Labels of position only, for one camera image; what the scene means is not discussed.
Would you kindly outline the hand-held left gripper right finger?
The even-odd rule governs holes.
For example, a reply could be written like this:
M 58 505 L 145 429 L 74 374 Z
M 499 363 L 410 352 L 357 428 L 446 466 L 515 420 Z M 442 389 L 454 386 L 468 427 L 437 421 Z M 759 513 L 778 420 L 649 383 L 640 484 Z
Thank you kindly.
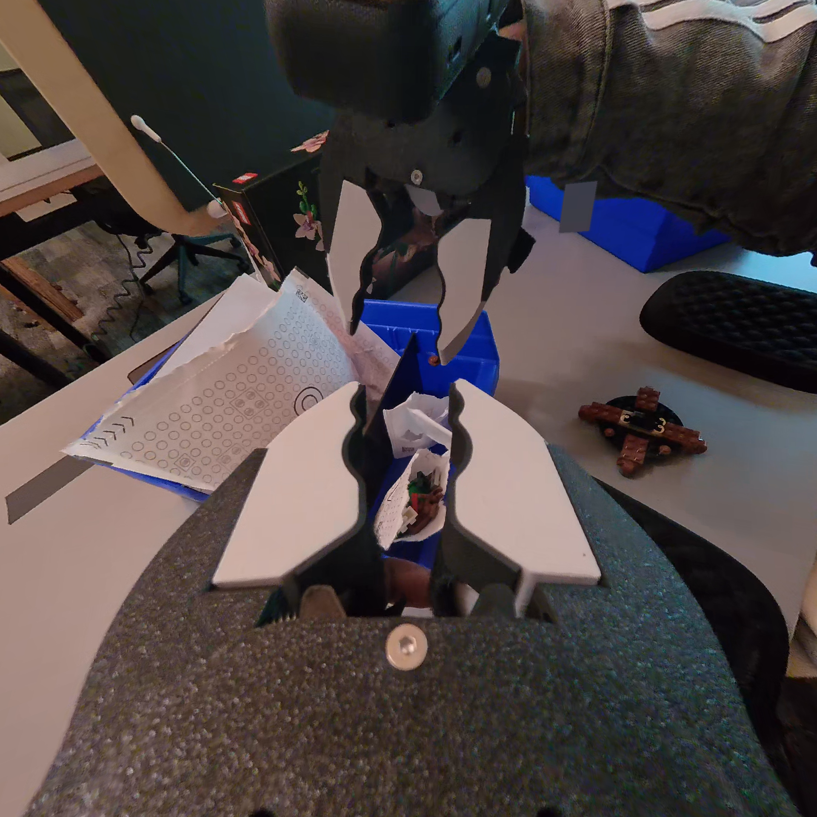
M 524 616 L 540 586 L 599 587 L 603 573 L 543 437 L 466 380 L 450 386 L 451 473 L 440 537 L 440 614 L 463 590 Z

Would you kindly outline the round brown orange lego build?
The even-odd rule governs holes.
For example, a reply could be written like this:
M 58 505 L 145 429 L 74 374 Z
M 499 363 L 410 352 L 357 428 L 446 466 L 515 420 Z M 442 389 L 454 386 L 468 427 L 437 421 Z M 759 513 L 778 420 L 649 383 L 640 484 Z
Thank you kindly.
M 617 450 L 618 472 L 627 478 L 664 457 L 700 455 L 708 450 L 700 432 L 684 426 L 679 416 L 660 401 L 660 392 L 649 386 L 606 403 L 584 404 L 577 415 L 596 426 Z

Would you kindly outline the white tipped thin rod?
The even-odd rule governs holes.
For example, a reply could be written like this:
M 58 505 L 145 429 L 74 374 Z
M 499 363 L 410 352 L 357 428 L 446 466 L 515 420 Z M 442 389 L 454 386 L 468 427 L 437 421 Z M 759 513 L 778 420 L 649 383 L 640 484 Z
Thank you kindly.
M 153 142 L 159 144 L 162 148 L 164 148 L 170 156 L 184 169 L 184 171 L 194 180 L 199 188 L 201 188 L 204 193 L 208 197 L 208 202 L 206 205 L 206 212 L 210 216 L 211 219 L 214 220 L 221 220 L 226 218 L 229 215 L 227 208 L 221 202 L 218 197 L 213 193 L 212 189 L 206 186 L 196 175 L 195 173 L 184 163 L 184 161 L 178 156 L 178 154 L 170 148 L 161 138 L 158 133 L 148 126 L 146 121 L 143 117 L 138 116 L 137 114 L 133 114 L 130 117 L 130 123 L 133 128 L 137 131 L 141 132 L 148 138 L 150 138 Z

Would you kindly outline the pile of small lego pieces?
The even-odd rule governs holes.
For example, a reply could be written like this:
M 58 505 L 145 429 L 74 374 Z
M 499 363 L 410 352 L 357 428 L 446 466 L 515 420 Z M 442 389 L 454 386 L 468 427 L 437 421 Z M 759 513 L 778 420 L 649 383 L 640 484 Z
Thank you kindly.
M 420 534 L 440 512 L 444 497 L 438 470 L 418 471 L 408 483 L 408 500 L 401 512 L 397 538 Z

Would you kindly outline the blue bin with lego pieces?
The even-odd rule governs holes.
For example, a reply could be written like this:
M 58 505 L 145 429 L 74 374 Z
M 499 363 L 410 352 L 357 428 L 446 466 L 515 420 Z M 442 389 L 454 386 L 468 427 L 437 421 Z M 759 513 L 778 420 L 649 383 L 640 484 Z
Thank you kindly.
M 217 342 L 225 341 L 228 327 L 234 324 L 239 325 L 240 321 L 216 318 L 214 332 L 216 339 L 211 342 L 203 327 L 215 310 L 216 308 L 212 307 L 210 312 L 190 332 L 169 349 L 158 353 L 134 369 L 128 375 L 131 388 L 125 393 L 125 396 L 129 396 L 138 388 L 156 380 L 164 370 L 170 371 L 173 366 L 182 365 L 184 363 L 182 357 L 193 359 L 215 346 Z M 363 323 L 400 356 L 409 342 L 411 333 L 417 334 L 421 349 L 418 359 L 423 381 L 422 389 L 418 393 L 448 398 L 451 383 L 464 379 L 487 394 L 494 395 L 498 383 L 500 359 L 488 315 L 483 313 L 477 319 L 463 349 L 450 364 L 444 367 L 430 366 L 427 362 L 428 357 L 432 355 L 435 338 L 434 325 L 438 322 L 437 318 L 436 308 L 432 305 L 373 300 L 367 300 L 364 303 Z M 374 453 L 371 456 L 374 465 L 377 466 L 377 473 L 382 476 L 377 495 L 371 495 L 369 498 L 369 517 L 373 520 L 385 493 L 386 479 L 394 476 L 392 471 L 394 455 L 389 456 L 374 446 Z

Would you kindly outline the white printed paper bag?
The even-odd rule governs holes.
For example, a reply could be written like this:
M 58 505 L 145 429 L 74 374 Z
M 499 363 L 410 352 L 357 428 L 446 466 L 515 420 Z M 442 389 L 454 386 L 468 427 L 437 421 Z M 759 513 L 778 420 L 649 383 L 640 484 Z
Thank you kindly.
M 191 360 L 179 347 L 145 383 L 62 449 L 77 459 L 128 472 L 201 500 L 256 448 L 348 383 L 382 398 L 400 355 L 361 323 L 346 331 L 337 302 L 294 269 L 278 291 L 236 281 L 186 341 L 229 326 L 250 296 L 260 312 Z

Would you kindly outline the teal base office chair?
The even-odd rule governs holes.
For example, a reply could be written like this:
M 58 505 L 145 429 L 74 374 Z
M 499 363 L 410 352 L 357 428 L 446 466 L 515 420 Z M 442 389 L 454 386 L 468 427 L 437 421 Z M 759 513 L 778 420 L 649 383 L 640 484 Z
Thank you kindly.
M 200 257 L 234 261 L 240 273 L 251 273 L 249 260 L 236 252 L 236 250 L 242 246 L 242 243 L 239 238 L 231 232 L 209 234 L 197 238 L 180 234 L 172 234 L 171 237 L 173 238 L 171 248 L 139 279 L 140 289 L 146 295 L 154 294 L 154 290 L 149 285 L 149 281 L 160 272 L 169 268 L 173 263 L 176 263 L 178 299 L 182 305 L 189 305 L 192 302 L 192 298 L 186 292 L 188 269 L 191 266 L 198 266 Z

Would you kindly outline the torn white paper bag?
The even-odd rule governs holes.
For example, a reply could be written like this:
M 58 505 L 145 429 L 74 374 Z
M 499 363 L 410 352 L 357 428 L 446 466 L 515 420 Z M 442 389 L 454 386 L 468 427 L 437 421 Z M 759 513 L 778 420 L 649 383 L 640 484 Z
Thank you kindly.
M 448 398 L 412 393 L 402 404 L 384 412 L 394 462 L 394 476 L 386 479 L 385 493 L 373 518 L 377 543 L 384 552 L 419 543 L 438 534 L 444 525 L 445 494 L 450 472 L 453 432 L 448 425 Z M 418 471 L 438 470 L 444 497 L 435 520 L 420 534 L 397 538 L 401 512 L 408 500 L 408 483 Z

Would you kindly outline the grey mesh office chair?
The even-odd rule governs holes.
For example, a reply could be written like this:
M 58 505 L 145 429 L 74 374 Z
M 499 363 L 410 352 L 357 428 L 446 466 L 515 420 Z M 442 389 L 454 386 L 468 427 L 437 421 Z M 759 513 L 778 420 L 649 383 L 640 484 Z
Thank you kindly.
M 778 603 L 754 573 L 720 548 L 599 485 L 654 541 L 699 603 L 774 771 L 801 815 L 815 816 L 815 679 L 786 676 L 790 641 Z

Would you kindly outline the wooden edged white table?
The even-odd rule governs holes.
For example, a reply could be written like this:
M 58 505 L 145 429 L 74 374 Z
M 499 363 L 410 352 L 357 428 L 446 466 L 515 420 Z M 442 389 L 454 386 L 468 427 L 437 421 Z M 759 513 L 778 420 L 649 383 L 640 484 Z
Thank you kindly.
M 1 217 L 105 175 L 78 139 L 1 159 Z

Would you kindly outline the black panel with beige edge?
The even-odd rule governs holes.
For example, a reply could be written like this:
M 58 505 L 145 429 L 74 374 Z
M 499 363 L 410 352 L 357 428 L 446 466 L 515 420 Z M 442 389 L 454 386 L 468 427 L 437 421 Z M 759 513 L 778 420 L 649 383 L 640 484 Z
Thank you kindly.
M 2 45 L 127 203 L 152 225 L 217 229 L 208 187 L 280 169 L 332 110 L 283 76 L 264 2 L 2 1 Z

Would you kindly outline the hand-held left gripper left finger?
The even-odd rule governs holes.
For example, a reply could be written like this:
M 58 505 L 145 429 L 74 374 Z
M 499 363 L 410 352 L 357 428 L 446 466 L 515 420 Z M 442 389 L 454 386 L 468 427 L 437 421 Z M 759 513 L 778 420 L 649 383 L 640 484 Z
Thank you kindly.
M 365 487 L 351 446 L 366 408 L 365 387 L 348 383 L 267 445 L 215 587 L 279 586 L 362 530 Z

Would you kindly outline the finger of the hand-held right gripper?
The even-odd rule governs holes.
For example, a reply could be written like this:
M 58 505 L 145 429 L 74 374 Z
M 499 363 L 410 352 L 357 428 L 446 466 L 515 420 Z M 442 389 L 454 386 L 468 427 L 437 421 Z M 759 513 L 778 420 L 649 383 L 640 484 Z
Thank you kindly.
M 327 263 L 332 292 L 345 323 L 354 335 L 360 323 L 363 266 L 375 250 L 382 220 L 366 189 L 343 180 L 337 206 Z
M 482 296 L 491 221 L 464 219 L 440 238 L 437 266 L 443 285 L 436 341 L 441 365 L 453 361 L 485 305 Z

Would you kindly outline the dark brown printed box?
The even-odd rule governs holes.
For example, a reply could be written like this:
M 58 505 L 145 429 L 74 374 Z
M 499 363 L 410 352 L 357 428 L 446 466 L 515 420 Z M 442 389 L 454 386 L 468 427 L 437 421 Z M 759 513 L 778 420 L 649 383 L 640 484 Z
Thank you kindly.
M 332 291 L 319 201 L 321 151 L 328 134 L 322 131 L 292 148 L 276 172 L 246 171 L 216 186 L 252 260 L 274 285 L 298 269 Z M 434 218 L 414 207 L 406 191 L 388 190 L 385 197 L 391 241 L 377 245 L 366 294 L 380 300 L 432 267 L 437 241 Z

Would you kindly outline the blue bin with paper bags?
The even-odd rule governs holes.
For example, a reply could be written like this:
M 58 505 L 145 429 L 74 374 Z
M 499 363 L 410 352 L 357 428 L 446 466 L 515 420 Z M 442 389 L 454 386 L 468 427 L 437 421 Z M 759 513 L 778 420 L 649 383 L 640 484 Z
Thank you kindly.
M 565 198 L 576 210 L 579 234 L 642 273 L 649 273 L 701 251 L 727 243 L 718 230 L 697 233 L 687 222 L 645 199 L 604 199 L 595 182 L 560 189 L 545 177 L 526 177 L 529 201 L 539 211 L 562 220 Z

